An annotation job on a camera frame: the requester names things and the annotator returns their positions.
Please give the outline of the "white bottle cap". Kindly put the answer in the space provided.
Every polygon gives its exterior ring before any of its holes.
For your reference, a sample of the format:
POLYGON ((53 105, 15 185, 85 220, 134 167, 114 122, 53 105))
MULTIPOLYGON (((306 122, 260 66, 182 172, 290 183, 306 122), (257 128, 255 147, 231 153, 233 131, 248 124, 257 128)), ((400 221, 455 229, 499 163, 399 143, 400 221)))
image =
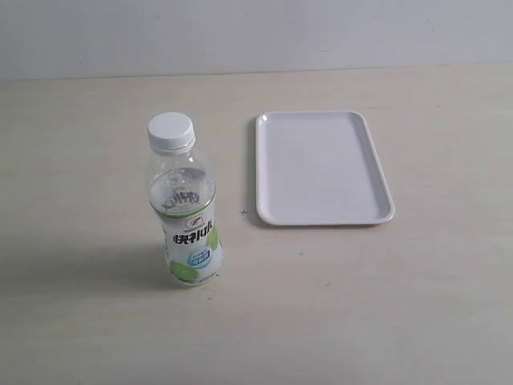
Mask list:
POLYGON ((164 151, 189 145, 196 139, 192 120, 179 112, 165 112, 153 117, 148 126, 149 143, 164 151))

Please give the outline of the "white rectangular tray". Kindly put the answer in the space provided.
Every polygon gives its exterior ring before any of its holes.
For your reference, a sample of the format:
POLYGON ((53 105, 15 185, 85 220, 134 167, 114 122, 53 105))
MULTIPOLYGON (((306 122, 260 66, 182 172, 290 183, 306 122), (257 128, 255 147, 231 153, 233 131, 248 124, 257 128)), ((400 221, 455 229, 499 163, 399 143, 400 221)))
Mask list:
POLYGON ((269 111, 255 123, 256 212, 275 226, 363 226, 395 205, 365 117, 269 111))

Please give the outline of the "clear plastic drink bottle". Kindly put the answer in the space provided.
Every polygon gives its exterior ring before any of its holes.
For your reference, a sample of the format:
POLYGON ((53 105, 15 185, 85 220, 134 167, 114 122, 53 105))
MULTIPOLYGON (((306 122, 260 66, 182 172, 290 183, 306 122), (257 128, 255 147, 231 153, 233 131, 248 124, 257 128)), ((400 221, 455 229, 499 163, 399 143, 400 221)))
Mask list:
POLYGON ((151 154, 146 187, 164 232, 165 261, 182 286, 217 276, 224 251, 216 227, 212 162, 195 143, 151 154))

